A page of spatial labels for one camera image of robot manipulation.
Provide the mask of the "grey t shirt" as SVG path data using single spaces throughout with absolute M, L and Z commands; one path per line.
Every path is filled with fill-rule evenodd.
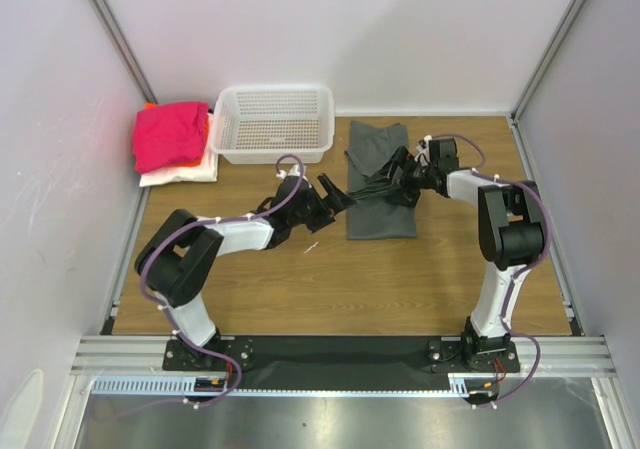
M 379 128 L 352 121 L 349 144 L 348 191 L 370 188 L 369 180 L 400 146 L 409 143 L 408 129 L 402 124 Z M 416 238 L 415 209 L 390 203 L 383 195 L 367 196 L 347 209 L 348 240 Z

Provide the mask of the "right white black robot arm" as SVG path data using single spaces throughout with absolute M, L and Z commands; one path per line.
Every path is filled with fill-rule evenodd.
M 474 371 L 510 352 L 512 315 L 532 269 L 549 252 L 550 217 L 532 181 L 508 181 L 463 167 L 456 137 L 424 137 L 412 154 L 398 147 L 368 178 L 383 197 L 413 207 L 431 190 L 477 210 L 477 233 L 486 270 L 478 302 L 465 322 L 455 356 Z

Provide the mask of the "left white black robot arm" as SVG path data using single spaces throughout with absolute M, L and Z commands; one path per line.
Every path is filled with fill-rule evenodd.
M 273 196 L 244 216 L 206 218 L 177 209 L 139 253 L 134 268 L 141 291 L 168 314 L 187 343 L 185 357 L 195 367 L 211 368 L 224 350 L 220 330 L 201 295 L 215 260 L 237 252 L 273 249 L 297 226 L 317 232 L 356 204 L 328 176 L 321 174 L 318 181 L 325 196 L 307 178 L 286 175 Z

